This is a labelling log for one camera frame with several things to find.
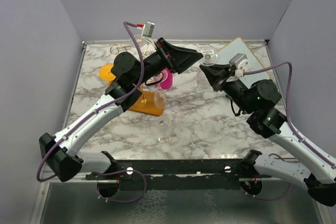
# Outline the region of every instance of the clear glass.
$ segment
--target clear glass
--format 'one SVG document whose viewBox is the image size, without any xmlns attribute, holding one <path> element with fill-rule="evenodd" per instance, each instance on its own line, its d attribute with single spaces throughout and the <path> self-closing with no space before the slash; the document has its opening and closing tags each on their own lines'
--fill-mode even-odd
<svg viewBox="0 0 336 224">
<path fill-rule="evenodd" d="M 164 109 L 167 105 L 167 95 L 161 88 L 160 84 L 154 92 L 154 104 L 158 109 Z"/>
<path fill-rule="evenodd" d="M 200 49 L 203 58 L 199 60 L 199 64 L 204 66 L 212 66 L 219 61 L 219 52 L 213 47 L 203 47 Z"/>
<path fill-rule="evenodd" d="M 160 115 L 156 119 L 156 137 L 160 142 L 168 142 L 172 135 L 172 121 L 167 115 Z"/>
<path fill-rule="evenodd" d="M 208 79 L 205 76 L 205 73 L 199 69 L 196 74 L 196 83 L 199 89 L 203 91 L 209 91 L 212 89 Z"/>
<path fill-rule="evenodd" d="M 135 37 L 139 47 L 143 47 L 146 44 L 146 41 L 144 40 L 144 38 L 140 34 L 134 35 L 134 37 Z M 130 39 L 130 40 L 131 40 L 131 45 L 135 46 L 134 43 L 133 43 L 133 40 L 132 39 Z"/>
</svg>

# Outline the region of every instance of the magenta object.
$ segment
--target magenta object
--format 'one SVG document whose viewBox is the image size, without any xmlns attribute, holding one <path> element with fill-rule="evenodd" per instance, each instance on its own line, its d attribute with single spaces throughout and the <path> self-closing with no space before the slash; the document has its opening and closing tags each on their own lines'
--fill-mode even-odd
<svg viewBox="0 0 336 224">
<path fill-rule="evenodd" d="M 163 80 L 160 82 L 160 86 L 163 90 L 170 89 L 173 85 L 173 74 L 169 72 L 166 68 L 162 71 L 163 73 Z"/>
</svg>

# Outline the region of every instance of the black cable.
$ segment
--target black cable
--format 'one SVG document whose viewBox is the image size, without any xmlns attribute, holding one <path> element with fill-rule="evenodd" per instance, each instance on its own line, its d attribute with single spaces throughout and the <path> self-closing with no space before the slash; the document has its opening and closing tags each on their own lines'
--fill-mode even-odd
<svg viewBox="0 0 336 224">
<path fill-rule="evenodd" d="M 236 113 L 235 109 L 233 108 L 233 101 L 231 99 L 230 99 L 230 103 L 231 103 L 231 109 L 232 109 L 233 115 L 240 116 L 241 109 L 239 109 L 238 113 Z"/>
<path fill-rule="evenodd" d="M 159 84 L 159 83 L 163 80 L 163 73 L 161 73 L 161 74 L 162 74 L 162 77 L 161 77 L 160 80 L 158 80 L 158 81 L 154 81 L 154 82 L 151 82 L 151 83 L 147 83 L 147 81 L 146 81 L 146 82 L 145 82 L 145 85 L 146 85 L 147 87 L 149 87 L 149 86 L 153 86 L 153 85 Z"/>
</svg>

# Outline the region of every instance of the marble countertop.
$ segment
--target marble countertop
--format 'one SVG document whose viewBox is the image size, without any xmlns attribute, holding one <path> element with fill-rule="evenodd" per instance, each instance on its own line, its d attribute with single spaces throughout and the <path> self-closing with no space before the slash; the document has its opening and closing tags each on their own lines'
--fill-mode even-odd
<svg viewBox="0 0 336 224">
<path fill-rule="evenodd" d="M 128 52 L 137 55 L 129 41 L 123 44 Z M 173 44 L 193 49 L 212 46 L 220 50 L 227 43 L 180 41 Z M 104 93 L 107 82 L 99 78 L 98 72 L 103 65 L 113 63 L 115 55 L 110 53 L 111 46 L 87 45 L 68 124 L 86 112 Z M 263 42 L 249 43 L 249 48 L 265 67 L 270 66 Z M 150 46 L 145 55 L 153 51 Z M 173 86 L 166 92 L 164 114 L 171 118 L 173 126 L 169 142 L 161 143 L 155 138 L 156 116 L 126 111 L 97 132 L 82 151 L 108 151 L 116 159 L 242 158 L 250 149 L 290 156 L 280 146 L 255 134 L 246 123 L 249 115 L 234 117 L 225 94 L 200 90 L 196 84 L 198 65 L 196 63 L 183 74 L 174 76 Z M 270 71 L 269 74 L 276 82 L 274 73 Z M 285 111 L 282 102 L 276 108 Z"/>
</svg>

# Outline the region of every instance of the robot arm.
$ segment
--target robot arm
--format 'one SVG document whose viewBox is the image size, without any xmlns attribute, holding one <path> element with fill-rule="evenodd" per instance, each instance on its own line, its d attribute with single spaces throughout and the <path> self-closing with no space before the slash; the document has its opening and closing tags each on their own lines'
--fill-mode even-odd
<svg viewBox="0 0 336 224">
<path fill-rule="evenodd" d="M 280 145 L 301 163 L 286 163 L 258 152 L 251 161 L 254 169 L 307 189 L 318 202 L 335 205 L 336 159 L 303 136 L 289 116 L 274 108 L 281 94 L 272 80 L 257 81 L 250 88 L 239 80 L 244 76 L 242 62 L 246 59 L 238 54 L 228 65 L 200 68 L 214 91 L 224 91 L 243 114 L 251 114 L 247 123 L 255 133 Z"/>
<path fill-rule="evenodd" d="M 175 47 L 163 38 L 155 42 L 156 51 L 144 60 L 142 82 L 159 74 L 165 68 L 182 73 L 203 55 L 196 50 Z M 122 52 L 114 60 L 111 72 L 116 76 L 105 94 L 79 119 L 53 136 L 48 133 L 39 139 L 43 159 L 62 181 L 68 181 L 79 172 L 104 173 L 114 162 L 107 152 L 81 153 L 79 150 L 106 123 L 128 110 L 141 96 L 136 90 L 127 94 L 139 82 L 140 62 L 129 52 Z"/>
</svg>

